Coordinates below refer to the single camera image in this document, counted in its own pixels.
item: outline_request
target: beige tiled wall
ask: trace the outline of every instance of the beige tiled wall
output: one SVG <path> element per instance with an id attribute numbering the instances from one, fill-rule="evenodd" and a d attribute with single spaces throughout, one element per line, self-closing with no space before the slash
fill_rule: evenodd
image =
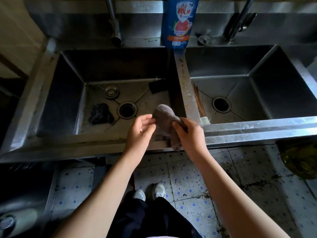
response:
<path id="1" fill-rule="evenodd" d="M 0 0 L 0 53 L 30 74 L 44 34 L 28 15 L 23 0 Z M 0 66 L 0 77 L 16 77 Z"/>

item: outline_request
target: barcode sticker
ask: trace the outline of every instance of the barcode sticker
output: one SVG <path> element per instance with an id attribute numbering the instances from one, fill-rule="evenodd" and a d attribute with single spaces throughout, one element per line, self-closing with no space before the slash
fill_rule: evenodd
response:
<path id="1" fill-rule="evenodd" d="M 181 43 L 180 41 L 173 41 L 172 45 L 173 46 L 180 46 L 180 43 Z"/>

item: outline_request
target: forearm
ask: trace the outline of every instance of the forearm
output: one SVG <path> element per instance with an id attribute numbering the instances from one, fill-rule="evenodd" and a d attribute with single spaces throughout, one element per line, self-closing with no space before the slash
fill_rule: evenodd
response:
<path id="1" fill-rule="evenodd" d="M 233 182 L 209 152 L 202 152 L 193 161 L 231 237 L 289 237 Z"/>
<path id="2" fill-rule="evenodd" d="M 98 187 L 74 211 L 54 238 L 105 238 L 135 168 L 127 156 L 107 172 Z"/>

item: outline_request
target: person's left hand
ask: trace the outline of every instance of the person's left hand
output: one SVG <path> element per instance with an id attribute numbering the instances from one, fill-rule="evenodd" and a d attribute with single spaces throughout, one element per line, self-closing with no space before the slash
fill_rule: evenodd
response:
<path id="1" fill-rule="evenodd" d="M 135 167 L 141 162 L 155 129 L 152 114 L 138 116 L 130 128 L 122 156 L 129 157 Z"/>

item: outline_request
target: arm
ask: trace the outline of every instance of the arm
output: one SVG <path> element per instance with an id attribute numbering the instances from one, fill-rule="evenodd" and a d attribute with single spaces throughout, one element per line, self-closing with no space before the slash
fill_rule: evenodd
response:
<path id="1" fill-rule="evenodd" d="M 173 126 L 184 150 L 200 170 L 229 235 L 235 238 L 289 237 L 234 183 L 211 156 L 203 129 L 193 120 L 181 119 L 188 127 L 188 133 L 176 122 L 173 122 Z"/>
<path id="2" fill-rule="evenodd" d="M 140 163 L 156 128 L 152 115 L 136 118 L 128 132 L 119 161 L 111 167 L 98 187 L 74 211 L 54 238 L 105 238 L 119 207 L 129 179 Z"/>

